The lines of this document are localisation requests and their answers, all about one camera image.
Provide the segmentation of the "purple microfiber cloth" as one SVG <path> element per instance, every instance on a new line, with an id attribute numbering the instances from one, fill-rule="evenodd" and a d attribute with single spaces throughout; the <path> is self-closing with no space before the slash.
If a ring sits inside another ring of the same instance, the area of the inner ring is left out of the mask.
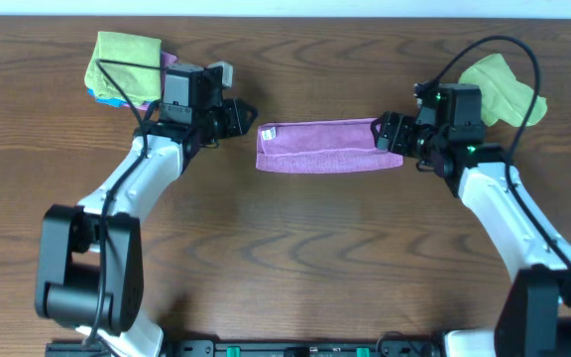
<path id="1" fill-rule="evenodd" d="M 398 168 L 400 155 L 374 145 L 372 118 L 259 127 L 256 169 L 277 174 L 349 174 Z"/>

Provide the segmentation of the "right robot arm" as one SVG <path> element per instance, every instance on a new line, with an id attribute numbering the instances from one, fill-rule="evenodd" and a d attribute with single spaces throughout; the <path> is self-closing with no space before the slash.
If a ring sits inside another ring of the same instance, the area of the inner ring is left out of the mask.
<path id="1" fill-rule="evenodd" d="M 526 192 L 505 150 L 481 121 L 424 124 L 386 112 L 374 145 L 434 171 L 478 218 L 513 281 L 492 328 L 446 332 L 445 356 L 571 356 L 571 245 Z"/>

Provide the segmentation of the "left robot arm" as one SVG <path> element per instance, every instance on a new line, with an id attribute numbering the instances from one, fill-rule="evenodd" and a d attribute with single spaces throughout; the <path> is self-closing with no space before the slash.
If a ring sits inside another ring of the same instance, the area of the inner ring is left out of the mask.
<path id="1" fill-rule="evenodd" d="M 132 147 L 109 178 L 78 204 L 44 215 L 37 315 L 83 334 L 83 352 L 159 355 L 163 330 L 141 309 L 141 225 L 200 149 L 246 135 L 258 116 L 236 98 L 203 110 L 156 101 L 138 114 Z"/>

